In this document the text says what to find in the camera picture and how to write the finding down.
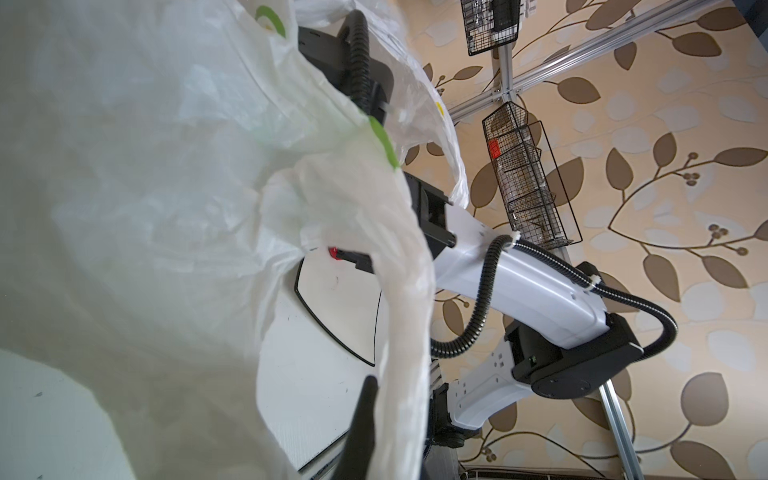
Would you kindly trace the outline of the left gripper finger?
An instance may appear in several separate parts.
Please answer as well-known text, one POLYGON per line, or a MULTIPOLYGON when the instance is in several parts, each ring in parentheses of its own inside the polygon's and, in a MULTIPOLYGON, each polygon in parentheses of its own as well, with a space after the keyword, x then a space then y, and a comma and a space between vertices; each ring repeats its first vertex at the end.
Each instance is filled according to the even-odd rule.
POLYGON ((343 450, 333 472, 333 480, 363 480, 375 448, 374 406, 378 381, 367 376, 347 432, 343 450))

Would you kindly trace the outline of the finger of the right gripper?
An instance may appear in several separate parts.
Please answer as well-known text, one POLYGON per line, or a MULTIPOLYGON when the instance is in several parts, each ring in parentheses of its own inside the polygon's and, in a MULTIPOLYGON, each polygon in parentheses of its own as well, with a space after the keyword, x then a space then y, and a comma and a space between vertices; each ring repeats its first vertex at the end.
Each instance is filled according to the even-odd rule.
POLYGON ((371 257, 367 254, 336 249, 335 258, 337 260, 347 261, 349 263, 352 263, 357 270, 367 272, 367 273, 374 272, 371 257))

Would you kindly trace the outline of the white plastic bag fruit print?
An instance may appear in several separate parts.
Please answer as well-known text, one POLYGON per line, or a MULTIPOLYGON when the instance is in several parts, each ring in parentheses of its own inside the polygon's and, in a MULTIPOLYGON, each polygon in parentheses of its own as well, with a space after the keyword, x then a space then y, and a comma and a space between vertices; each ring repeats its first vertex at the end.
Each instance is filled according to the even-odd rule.
POLYGON ((279 285, 368 253, 391 308, 371 479, 415 479, 436 289, 400 161, 454 127, 387 1, 5 1, 1 346, 140 479, 294 479, 258 409, 279 285))

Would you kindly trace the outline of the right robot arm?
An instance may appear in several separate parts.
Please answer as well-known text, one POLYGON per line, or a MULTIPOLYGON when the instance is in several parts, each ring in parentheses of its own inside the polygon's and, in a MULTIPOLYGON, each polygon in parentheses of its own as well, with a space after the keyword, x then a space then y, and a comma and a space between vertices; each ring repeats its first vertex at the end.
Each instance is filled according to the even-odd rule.
MULTIPOLYGON (((371 59, 368 26, 365 15, 353 10, 335 36, 300 27, 298 43, 337 90, 382 120, 394 78, 388 66, 371 59)), ((409 173, 405 179, 438 287, 475 300, 455 338, 430 340, 431 359, 466 353, 479 340, 491 309, 514 319, 492 355, 459 380, 437 385, 439 363, 431 367, 437 377, 431 380, 427 445, 459 448, 491 416, 533 394, 585 397, 675 340, 677 324, 666 310, 608 287, 591 264, 573 267, 518 231, 494 236, 441 190, 409 173), (641 347, 625 319, 609 312, 603 299, 655 317, 662 326, 659 338, 641 347)), ((378 321, 389 304, 368 255, 314 250, 299 266, 294 292, 331 338, 375 366, 378 321)))

